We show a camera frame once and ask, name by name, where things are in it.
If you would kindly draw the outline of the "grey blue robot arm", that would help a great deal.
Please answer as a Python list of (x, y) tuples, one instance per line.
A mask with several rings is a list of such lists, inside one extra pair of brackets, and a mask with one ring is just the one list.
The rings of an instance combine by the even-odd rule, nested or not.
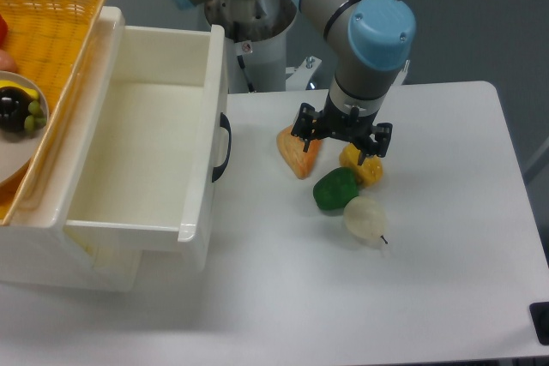
[(202, 6), (208, 23), (245, 51), (305, 17), (338, 57), (322, 110), (302, 104), (292, 133), (305, 145), (333, 138), (359, 156), (383, 157), (390, 123), (376, 123), (381, 104), (405, 65), (416, 34), (412, 10), (399, 0), (173, 0), (181, 9)]

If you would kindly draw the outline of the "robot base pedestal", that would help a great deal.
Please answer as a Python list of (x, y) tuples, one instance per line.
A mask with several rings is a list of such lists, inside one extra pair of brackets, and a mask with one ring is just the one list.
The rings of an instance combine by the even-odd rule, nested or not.
[(209, 0), (203, 9), (208, 24), (225, 30), (230, 93), (285, 90), (291, 0)]

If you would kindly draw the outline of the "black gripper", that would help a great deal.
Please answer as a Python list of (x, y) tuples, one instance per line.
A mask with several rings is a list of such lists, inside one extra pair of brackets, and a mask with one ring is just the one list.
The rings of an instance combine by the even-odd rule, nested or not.
[(316, 122), (317, 139), (353, 140), (359, 150), (357, 165), (362, 165), (368, 158), (384, 158), (389, 149), (393, 124), (372, 125), (378, 111), (379, 99), (356, 99), (343, 92), (330, 91), (321, 114), (312, 105), (300, 105), (291, 136), (299, 138), (303, 151), (307, 152)]

